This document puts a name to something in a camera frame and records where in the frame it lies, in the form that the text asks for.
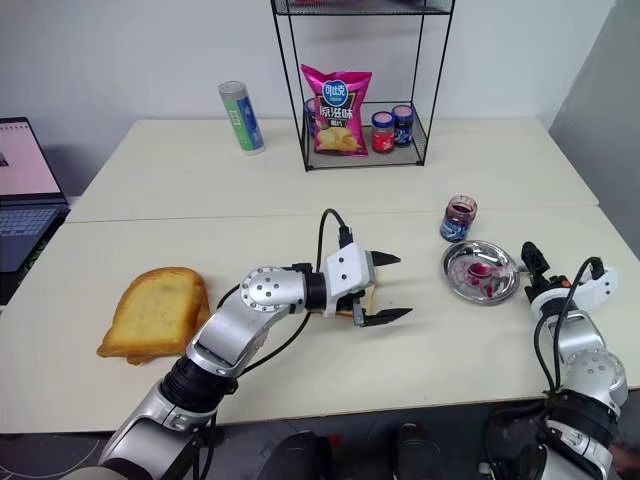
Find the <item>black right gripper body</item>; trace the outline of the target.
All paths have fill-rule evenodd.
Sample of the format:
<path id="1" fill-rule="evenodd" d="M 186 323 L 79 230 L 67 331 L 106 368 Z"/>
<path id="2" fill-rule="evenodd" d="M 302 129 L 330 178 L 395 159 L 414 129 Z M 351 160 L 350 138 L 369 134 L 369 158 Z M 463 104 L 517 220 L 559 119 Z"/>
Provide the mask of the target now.
<path id="1" fill-rule="evenodd" d="M 527 299 L 532 303 L 543 292 L 552 289 L 569 289 L 570 281 L 565 275 L 553 275 L 547 279 L 542 274 L 530 274 L 530 285 L 524 288 Z"/>

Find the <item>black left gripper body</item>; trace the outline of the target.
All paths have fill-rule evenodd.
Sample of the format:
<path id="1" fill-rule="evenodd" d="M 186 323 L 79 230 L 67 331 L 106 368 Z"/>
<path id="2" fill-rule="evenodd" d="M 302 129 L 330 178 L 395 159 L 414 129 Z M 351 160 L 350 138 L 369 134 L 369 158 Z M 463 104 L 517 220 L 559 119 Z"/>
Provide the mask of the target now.
<path id="1" fill-rule="evenodd" d="M 358 327 L 362 310 L 361 301 L 356 293 L 365 290 L 376 282 L 375 267 L 372 263 L 372 253 L 364 249 L 340 249 L 338 253 L 339 287 L 341 298 L 351 296 L 351 311 L 354 324 Z"/>

